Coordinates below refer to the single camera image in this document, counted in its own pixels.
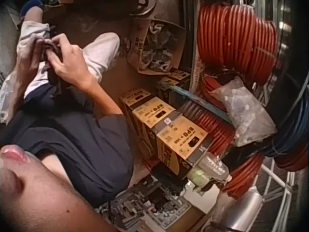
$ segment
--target leg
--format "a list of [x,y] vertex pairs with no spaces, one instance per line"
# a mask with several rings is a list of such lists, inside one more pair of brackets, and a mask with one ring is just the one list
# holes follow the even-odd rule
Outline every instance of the leg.
[[[20,38],[17,45],[17,54],[19,51],[23,49],[29,38],[30,35],[36,33],[41,35],[42,37],[48,39],[49,38],[49,25],[42,24],[42,16],[43,10],[39,7],[32,7],[28,10],[27,14],[25,15],[25,20],[21,28]],[[39,71],[35,79],[30,83],[28,86],[25,97],[37,87],[48,83],[47,74],[41,74],[41,70],[44,66],[44,62],[40,63]],[[5,122],[7,118],[7,112],[10,102],[10,95],[13,92],[13,86],[15,82],[15,75],[10,74],[4,81],[1,90],[0,90],[0,121]]]
[[[26,46],[30,35],[33,33],[36,33],[37,35],[40,35],[45,39],[50,38],[49,25],[43,24],[42,19],[43,10],[41,8],[32,7],[28,10],[21,28],[20,38],[17,45],[17,53]],[[28,86],[25,92],[25,97],[36,88],[48,83],[47,73],[41,74],[41,70],[44,67],[44,64],[45,62],[40,63],[38,74]]]
[[107,71],[118,54],[120,39],[113,32],[104,33],[83,49],[89,71],[100,83],[102,73]]

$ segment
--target knee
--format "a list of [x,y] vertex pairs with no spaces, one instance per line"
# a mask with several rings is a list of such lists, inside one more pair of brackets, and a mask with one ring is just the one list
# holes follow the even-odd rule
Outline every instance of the knee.
[[101,40],[103,42],[111,43],[111,46],[119,47],[120,45],[120,38],[114,32],[107,32],[104,34],[99,35],[96,40]]

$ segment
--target man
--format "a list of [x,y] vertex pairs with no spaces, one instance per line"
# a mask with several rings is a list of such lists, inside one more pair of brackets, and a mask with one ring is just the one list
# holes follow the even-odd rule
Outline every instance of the man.
[[[63,61],[51,50],[48,61],[72,85],[56,101],[56,87],[41,74],[49,29],[42,14],[39,7],[27,12],[11,74],[9,123],[0,138],[1,212],[19,231],[110,231],[90,205],[125,190],[133,171],[125,117],[98,84],[119,38],[103,34],[84,50],[64,34],[52,38]],[[105,115],[100,120],[93,102]]]

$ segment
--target box with printed label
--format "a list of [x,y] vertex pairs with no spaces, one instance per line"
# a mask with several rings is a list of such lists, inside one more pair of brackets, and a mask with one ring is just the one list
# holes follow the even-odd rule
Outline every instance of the box with printed label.
[[182,95],[174,92],[169,86],[178,86],[185,90],[190,86],[190,74],[181,70],[174,70],[169,75],[163,76],[156,83],[156,95],[176,109],[183,105],[185,99]]
[[120,100],[129,126],[142,139],[139,147],[144,156],[157,155],[156,134],[181,113],[141,88],[126,93]]
[[[160,24],[164,26],[163,28],[168,29],[169,33],[165,38],[161,38],[162,36],[159,36],[157,33],[160,31],[159,28],[154,28],[153,31],[154,34],[157,35],[158,39],[156,40],[156,43],[153,44],[151,41],[149,41],[149,34],[148,31],[152,31],[152,24]],[[146,74],[146,75],[163,75],[167,72],[163,72],[160,70],[151,70],[148,67],[142,67],[142,60],[148,57],[151,57],[154,59],[156,56],[155,50],[164,50],[165,52],[171,53],[172,58],[170,61],[170,65],[177,69],[179,67],[184,43],[185,43],[185,34],[186,30],[182,27],[180,27],[177,24],[161,20],[161,19],[149,19],[149,18],[135,18],[133,20],[133,25],[131,27],[131,33],[130,33],[130,47],[127,54],[127,60],[128,62],[137,70],[138,73]],[[174,42],[168,42],[169,38],[174,38]],[[167,39],[167,44],[169,44],[168,51],[164,49],[164,47],[157,47],[157,43],[162,42],[163,40]],[[152,44],[151,49],[148,50],[146,46],[148,44]],[[148,56],[143,56],[143,53],[149,53]],[[161,63],[163,62],[162,58],[158,58],[156,60],[157,62]]]
[[183,179],[212,142],[213,137],[205,130],[181,116],[157,134],[158,157]]

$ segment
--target white pants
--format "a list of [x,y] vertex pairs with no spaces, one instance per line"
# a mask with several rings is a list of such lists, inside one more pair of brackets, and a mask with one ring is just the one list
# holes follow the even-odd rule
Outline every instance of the white pants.
[[[49,39],[49,25],[42,24],[33,21],[26,21],[23,23],[20,33],[20,38],[17,45],[17,55],[19,51],[23,49],[31,34],[38,34],[46,39]],[[87,45],[83,49],[83,55],[86,60],[89,71],[95,76],[100,83],[102,80],[102,73],[107,71],[112,61],[116,57],[119,50],[120,40],[117,34],[109,32],[98,36],[92,43]],[[35,90],[48,83],[47,73],[41,74],[41,70],[44,67],[45,62],[41,62],[39,71],[34,80],[28,86],[25,97]],[[2,88],[0,90],[0,121],[6,122],[7,112],[9,107],[10,95],[13,91],[14,77],[12,73],[5,79]]]

